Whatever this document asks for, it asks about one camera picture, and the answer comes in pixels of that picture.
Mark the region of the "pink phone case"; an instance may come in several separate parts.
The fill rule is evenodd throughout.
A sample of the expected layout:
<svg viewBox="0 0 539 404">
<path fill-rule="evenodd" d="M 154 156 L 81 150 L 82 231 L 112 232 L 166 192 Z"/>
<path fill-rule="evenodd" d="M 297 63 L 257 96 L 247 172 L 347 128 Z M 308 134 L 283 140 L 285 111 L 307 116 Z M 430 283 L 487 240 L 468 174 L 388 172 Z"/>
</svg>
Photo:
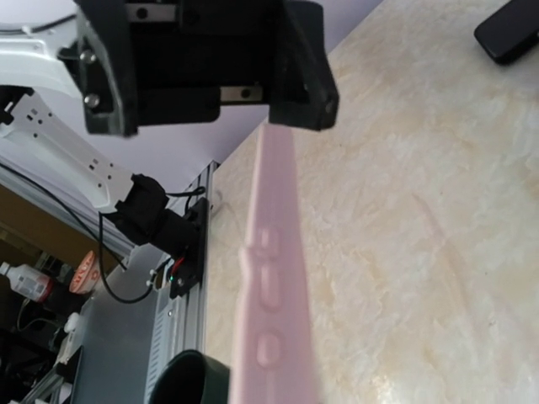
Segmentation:
<svg viewBox="0 0 539 404">
<path fill-rule="evenodd" d="M 291 129 L 259 132 L 236 310 L 231 403 L 318 402 Z"/>
</svg>

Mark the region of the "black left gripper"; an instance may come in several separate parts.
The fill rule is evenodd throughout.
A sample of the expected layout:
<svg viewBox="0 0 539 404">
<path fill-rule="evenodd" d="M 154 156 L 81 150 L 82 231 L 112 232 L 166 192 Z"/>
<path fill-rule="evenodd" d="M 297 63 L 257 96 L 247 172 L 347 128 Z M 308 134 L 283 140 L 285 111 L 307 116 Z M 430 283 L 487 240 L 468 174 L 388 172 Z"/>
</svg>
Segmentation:
<svg viewBox="0 0 539 404">
<path fill-rule="evenodd" d="M 209 123 L 265 105 L 269 122 L 334 126 L 339 92 L 313 1 L 80 1 L 58 57 L 95 135 Z"/>
</svg>

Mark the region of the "black phone case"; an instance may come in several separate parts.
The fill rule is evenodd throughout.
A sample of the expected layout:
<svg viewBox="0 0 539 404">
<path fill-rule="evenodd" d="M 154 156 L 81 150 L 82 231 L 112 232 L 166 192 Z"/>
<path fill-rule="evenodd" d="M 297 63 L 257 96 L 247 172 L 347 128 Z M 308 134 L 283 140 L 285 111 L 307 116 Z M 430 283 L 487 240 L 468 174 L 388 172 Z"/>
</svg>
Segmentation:
<svg viewBox="0 0 539 404">
<path fill-rule="evenodd" d="M 509 65 L 538 45 L 538 1 L 511 0 L 486 18 L 473 32 L 487 56 Z"/>
</svg>

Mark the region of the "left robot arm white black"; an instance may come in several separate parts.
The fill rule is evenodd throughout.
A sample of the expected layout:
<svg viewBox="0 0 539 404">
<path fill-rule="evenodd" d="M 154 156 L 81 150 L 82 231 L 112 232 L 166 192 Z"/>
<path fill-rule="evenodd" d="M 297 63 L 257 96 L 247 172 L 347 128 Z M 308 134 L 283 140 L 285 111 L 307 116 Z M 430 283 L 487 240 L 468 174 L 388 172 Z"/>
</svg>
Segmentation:
<svg viewBox="0 0 539 404">
<path fill-rule="evenodd" d="M 158 182 L 106 159 L 39 90 L 83 106 L 92 135 L 206 124 L 265 105 L 273 125 L 327 130 L 339 93 L 314 1 L 79 1 L 74 14 L 1 31 L 1 136 L 57 171 L 130 241 L 176 256 L 196 226 Z"/>
</svg>

